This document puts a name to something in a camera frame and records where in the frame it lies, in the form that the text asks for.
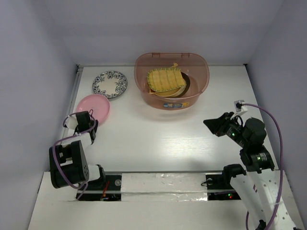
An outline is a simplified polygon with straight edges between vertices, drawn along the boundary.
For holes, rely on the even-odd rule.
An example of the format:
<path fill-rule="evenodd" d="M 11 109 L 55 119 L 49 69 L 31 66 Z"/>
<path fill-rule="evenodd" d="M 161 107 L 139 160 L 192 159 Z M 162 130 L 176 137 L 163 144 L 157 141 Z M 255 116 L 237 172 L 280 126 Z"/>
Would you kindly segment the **pink plastic plate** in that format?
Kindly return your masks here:
<path fill-rule="evenodd" d="M 93 111 L 93 117 L 102 125 L 108 118 L 110 112 L 110 101 L 103 95 L 91 94 L 78 103 L 75 112 Z"/>

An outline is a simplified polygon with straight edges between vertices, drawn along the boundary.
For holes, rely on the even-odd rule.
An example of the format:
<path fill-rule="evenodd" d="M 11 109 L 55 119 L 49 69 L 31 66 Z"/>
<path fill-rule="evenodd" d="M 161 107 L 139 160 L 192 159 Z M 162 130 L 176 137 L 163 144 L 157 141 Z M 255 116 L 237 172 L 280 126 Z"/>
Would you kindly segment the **blue floral ceramic plate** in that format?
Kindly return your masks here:
<path fill-rule="evenodd" d="M 128 87 L 128 80 L 124 74 L 118 71 L 105 71 L 95 77 L 92 90 L 95 94 L 114 99 L 121 96 Z"/>

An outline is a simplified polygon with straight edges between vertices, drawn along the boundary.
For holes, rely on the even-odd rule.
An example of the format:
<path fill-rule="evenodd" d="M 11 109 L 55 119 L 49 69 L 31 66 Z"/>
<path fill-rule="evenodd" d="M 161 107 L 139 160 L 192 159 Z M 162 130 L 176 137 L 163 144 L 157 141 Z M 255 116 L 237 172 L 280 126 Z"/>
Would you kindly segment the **dark rimmed cream plate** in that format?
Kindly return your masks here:
<path fill-rule="evenodd" d="M 180 95 L 178 95 L 178 97 L 184 96 L 190 88 L 190 78 L 189 78 L 189 76 L 187 74 L 183 73 L 183 72 L 181 72 L 181 75 L 186 82 L 186 87 L 185 87 L 184 91 Z"/>

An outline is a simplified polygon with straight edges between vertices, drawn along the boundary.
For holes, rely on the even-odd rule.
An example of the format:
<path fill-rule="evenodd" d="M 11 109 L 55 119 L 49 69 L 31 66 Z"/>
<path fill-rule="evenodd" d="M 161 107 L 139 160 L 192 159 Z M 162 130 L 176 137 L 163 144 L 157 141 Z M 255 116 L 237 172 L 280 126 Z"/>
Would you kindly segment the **round orange plastic plate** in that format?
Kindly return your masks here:
<path fill-rule="evenodd" d="M 155 92 L 154 95 L 160 96 L 160 97 L 178 97 L 180 96 L 186 89 L 186 86 L 182 86 L 180 88 L 177 89 L 173 89 L 173 90 L 169 90 L 169 91 L 165 91 L 165 92 Z"/>

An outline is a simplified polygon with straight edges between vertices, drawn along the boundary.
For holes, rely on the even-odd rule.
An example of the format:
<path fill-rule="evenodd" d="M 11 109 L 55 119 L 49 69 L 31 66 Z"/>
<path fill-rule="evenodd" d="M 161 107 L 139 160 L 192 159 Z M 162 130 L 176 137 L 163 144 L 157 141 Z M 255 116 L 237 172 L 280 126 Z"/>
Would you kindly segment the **rectangular green bamboo tray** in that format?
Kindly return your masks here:
<path fill-rule="evenodd" d="M 147 83 L 154 92 L 166 92 L 186 86 L 180 69 L 175 67 L 150 70 L 147 74 Z"/>

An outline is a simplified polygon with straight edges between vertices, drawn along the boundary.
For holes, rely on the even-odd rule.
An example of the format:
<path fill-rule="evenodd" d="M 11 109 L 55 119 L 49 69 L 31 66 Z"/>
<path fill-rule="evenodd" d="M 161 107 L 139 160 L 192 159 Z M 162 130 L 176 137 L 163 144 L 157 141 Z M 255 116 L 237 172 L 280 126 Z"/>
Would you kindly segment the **boat shaped woven plate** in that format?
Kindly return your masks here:
<path fill-rule="evenodd" d="M 173 89 L 180 88 L 177 83 L 177 63 L 168 68 L 152 69 L 148 72 L 147 83 L 149 93 L 165 92 Z"/>

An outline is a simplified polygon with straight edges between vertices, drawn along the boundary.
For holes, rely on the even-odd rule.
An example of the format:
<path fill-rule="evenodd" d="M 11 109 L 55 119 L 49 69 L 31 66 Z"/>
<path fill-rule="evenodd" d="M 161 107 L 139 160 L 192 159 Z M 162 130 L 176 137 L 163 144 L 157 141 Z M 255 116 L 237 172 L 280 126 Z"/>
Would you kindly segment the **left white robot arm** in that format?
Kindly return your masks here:
<path fill-rule="evenodd" d="M 67 115 L 62 126 L 72 135 L 56 141 L 49 148 L 51 183 L 54 188 L 70 186 L 74 189 L 101 189 L 106 175 L 101 165 L 89 166 L 85 149 L 94 144 L 99 122 L 93 110 Z"/>

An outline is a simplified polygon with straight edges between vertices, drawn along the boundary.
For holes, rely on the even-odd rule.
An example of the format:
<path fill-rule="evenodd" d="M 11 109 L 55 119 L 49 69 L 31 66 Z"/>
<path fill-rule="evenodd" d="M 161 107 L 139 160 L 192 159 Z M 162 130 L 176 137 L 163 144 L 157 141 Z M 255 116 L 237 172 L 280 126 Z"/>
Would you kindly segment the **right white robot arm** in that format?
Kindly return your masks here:
<path fill-rule="evenodd" d="M 257 118 L 249 118 L 242 124 L 240 116 L 224 113 L 216 119 L 203 123 L 212 134 L 227 136 L 241 147 L 241 164 L 223 168 L 221 183 L 233 188 L 241 198 L 257 230 L 296 230 L 286 205 L 281 197 L 282 181 L 276 181 L 275 164 L 264 146 L 266 130 Z"/>

